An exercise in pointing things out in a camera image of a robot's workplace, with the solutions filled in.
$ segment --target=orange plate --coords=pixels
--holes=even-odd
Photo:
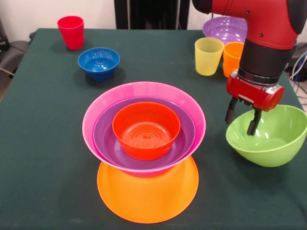
[[[180,131],[180,119],[163,104],[137,102],[122,108],[112,127],[125,153],[139,160],[154,160],[172,148]]]
[[[97,185],[105,205],[116,215],[136,223],[158,223],[186,209],[199,182],[192,157],[154,177],[135,177],[101,162]]]

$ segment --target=plastic bowl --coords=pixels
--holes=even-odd
[[[228,143],[247,160],[264,167],[288,163],[302,147],[307,133],[307,114],[296,107],[278,105],[262,117],[255,136],[246,130],[254,112],[249,111],[230,124]]]
[[[179,161],[157,169],[134,170],[113,165],[99,153],[93,139],[93,129],[97,119],[101,113],[113,104],[135,97],[155,97],[168,100],[179,105],[190,115],[195,126],[195,139],[191,149]],[[92,154],[104,163],[135,176],[154,176],[181,163],[196,151],[205,136],[205,132],[205,115],[199,104],[190,95],[174,86],[152,81],[131,82],[106,91],[88,107],[82,122],[83,138]]]
[[[202,28],[206,37],[214,37],[224,44],[245,42],[248,26],[244,19],[236,17],[216,17],[208,20]]]
[[[112,130],[112,120],[119,110],[135,102],[158,102],[166,105],[178,115],[180,132],[171,150],[163,157],[151,161],[142,161],[129,156],[120,147],[119,141]],[[175,103],[152,97],[137,97],[123,100],[106,109],[95,123],[93,135],[97,150],[110,163],[128,169],[147,170],[167,166],[184,157],[193,145],[195,126],[187,112]]]
[[[120,57],[116,51],[103,47],[86,50],[78,58],[80,68],[96,81],[112,77],[119,61]]]
[[[172,148],[180,131],[180,120],[163,104],[137,102],[115,115],[112,128],[125,153],[139,160],[154,160]]]

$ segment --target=orange bowl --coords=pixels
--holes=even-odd
[[[126,154],[154,160],[172,148],[180,131],[180,119],[163,104],[138,102],[122,108],[113,118],[112,128]]]

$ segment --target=purple bowl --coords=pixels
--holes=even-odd
[[[214,37],[225,45],[229,42],[245,42],[248,26],[244,19],[235,17],[216,17],[208,20],[202,28],[206,37]]]
[[[126,154],[112,130],[112,120],[115,114],[124,106],[136,102],[157,102],[171,108],[179,117],[181,128],[172,149],[163,157],[152,161],[142,161]],[[131,98],[108,108],[98,118],[94,130],[94,143],[102,156],[110,163],[136,170],[150,170],[170,165],[182,159],[190,150],[195,139],[195,126],[191,117],[178,105],[157,98]]]

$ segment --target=dark green tablecloth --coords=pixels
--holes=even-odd
[[[225,140],[230,100],[219,68],[194,69],[201,31],[85,30],[82,50],[68,51],[56,29],[39,29],[0,103],[0,229],[306,229],[307,143],[287,165],[262,168]],[[78,67],[91,47],[119,52],[115,77],[96,83]],[[183,89],[203,108],[207,133],[193,158],[200,183],[179,216],[141,225],[113,214],[96,187],[100,161],[86,147],[83,115],[106,90],[131,81],[160,81]],[[286,77],[283,104],[300,107]],[[248,108],[237,106],[237,115]]]

